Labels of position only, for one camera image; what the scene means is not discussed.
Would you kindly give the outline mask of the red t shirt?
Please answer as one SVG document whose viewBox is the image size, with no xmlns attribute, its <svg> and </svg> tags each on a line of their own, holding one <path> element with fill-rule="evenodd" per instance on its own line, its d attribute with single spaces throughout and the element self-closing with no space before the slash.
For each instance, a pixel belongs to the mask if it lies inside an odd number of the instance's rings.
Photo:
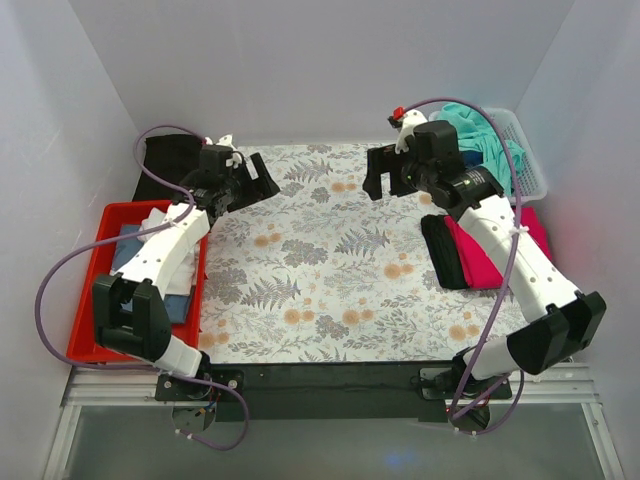
<svg viewBox="0 0 640 480">
<path fill-rule="evenodd" d="M 450 216 L 444 217 L 444 251 L 437 270 L 440 286 L 450 290 L 498 289 L 502 274 L 479 244 Z"/>
</svg>

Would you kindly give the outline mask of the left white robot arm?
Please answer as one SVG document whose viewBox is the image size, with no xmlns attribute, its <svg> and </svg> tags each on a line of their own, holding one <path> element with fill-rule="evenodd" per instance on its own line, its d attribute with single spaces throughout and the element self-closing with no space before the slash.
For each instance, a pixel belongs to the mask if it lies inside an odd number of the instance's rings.
<svg viewBox="0 0 640 480">
<path fill-rule="evenodd" d="M 160 225 L 139 252 L 92 285 L 98 345 L 179 376 L 195 378 L 201 351 L 172 332 L 164 298 L 180 264 L 215 222 L 280 191 L 262 156 L 229 144 L 205 145 L 196 170 L 179 184 Z"/>
</svg>

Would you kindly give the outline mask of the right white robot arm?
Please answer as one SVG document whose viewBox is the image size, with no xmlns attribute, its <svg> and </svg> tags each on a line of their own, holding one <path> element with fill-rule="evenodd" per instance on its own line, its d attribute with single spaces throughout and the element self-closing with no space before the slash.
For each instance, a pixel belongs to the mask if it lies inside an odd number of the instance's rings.
<svg viewBox="0 0 640 480">
<path fill-rule="evenodd" d="M 476 392 L 517 370 L 539 374 L 585 349 L 606 311 L 601 295 L 583 293 L 553 265 L 487 168 L 465 166 L 450 123 L 428 121 L 418 111 L 389 122 L 398 138 L 393 145 L 368 150 L 364 191 L 371 200 L 380 199 L 381 176 L 387 173 L 394 196 L 428 193 L 502 273 L 527 322 L 509 335 L 459 352 L 451 368 L 425 386 Z"/>
</svg>

